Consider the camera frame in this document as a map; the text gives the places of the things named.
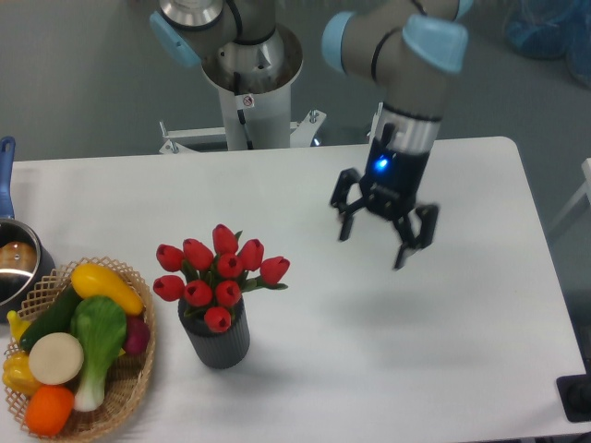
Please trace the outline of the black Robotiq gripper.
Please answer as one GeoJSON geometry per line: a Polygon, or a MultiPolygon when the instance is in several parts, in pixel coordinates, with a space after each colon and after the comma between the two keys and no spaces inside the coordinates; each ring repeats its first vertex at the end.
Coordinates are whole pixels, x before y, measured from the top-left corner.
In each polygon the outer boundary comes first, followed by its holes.
{"type": "Polygon", "coordinates": [[[440,214],[437,203],[415,205],[430,153],[408,154],[389,150],[377,139],[372,141],[365,173],[355,168],[342,170],[332,192],[330,205],[341,221],[339,240],[349,239],[355,214],[366,207],[381,218],[392,221],[400,238],[393,269],[401,269],[416,251],[433,243],[440,214]],[[360,197],[348,203],[349,192],[357,186],[360,197]]]}

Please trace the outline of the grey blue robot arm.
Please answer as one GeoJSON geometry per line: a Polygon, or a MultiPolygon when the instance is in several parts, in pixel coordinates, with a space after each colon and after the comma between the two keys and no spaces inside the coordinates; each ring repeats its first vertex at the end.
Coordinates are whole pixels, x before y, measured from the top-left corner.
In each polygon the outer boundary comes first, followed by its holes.
{"type": "MultiPolygon", "coordinates": [[[[439,207],[416,200],[468,34],[467,1],[391,1],[333,16],[321,37],[325,62],[385,90],[363,172],[340,173],[331,204],[342,240],[355,214],[391,222],[400,239],[395,267],[432,244],[439,207]]],[[[216,87],[230,150],[288,148],[291,86],[302,47],[278,23],[272,1],[162,1],[151,30],[179,65],[199,66],[216,87]]]]}

